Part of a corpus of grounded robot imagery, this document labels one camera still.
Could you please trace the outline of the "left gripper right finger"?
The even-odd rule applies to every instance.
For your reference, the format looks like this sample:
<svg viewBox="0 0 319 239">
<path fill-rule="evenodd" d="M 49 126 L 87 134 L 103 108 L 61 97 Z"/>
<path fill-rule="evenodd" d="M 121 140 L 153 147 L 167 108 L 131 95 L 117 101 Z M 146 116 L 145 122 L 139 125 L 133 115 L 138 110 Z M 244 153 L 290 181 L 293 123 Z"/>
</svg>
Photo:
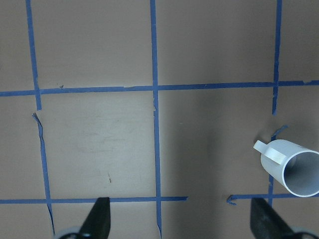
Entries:
<svg viewBox="0 0 319 239">
<path fill-rule="evenodd" d="M 256 239 L 302 239 L 263 198 L 251 199 L 250 229 Z"/>
</svg>

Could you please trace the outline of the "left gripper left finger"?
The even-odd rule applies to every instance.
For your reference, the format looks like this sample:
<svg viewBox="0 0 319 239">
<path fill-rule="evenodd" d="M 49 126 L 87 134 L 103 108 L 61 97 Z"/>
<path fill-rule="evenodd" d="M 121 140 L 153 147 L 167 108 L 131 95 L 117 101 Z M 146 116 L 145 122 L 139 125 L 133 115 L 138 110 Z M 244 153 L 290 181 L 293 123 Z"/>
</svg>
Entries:
<svg viewBox="0 0 319 239">
<path fill-rule="evenodd" d="M 110 198 L 98 198 L 78 234 L 81 239 L 107 239 L 110 229 Z"/>
</svg>

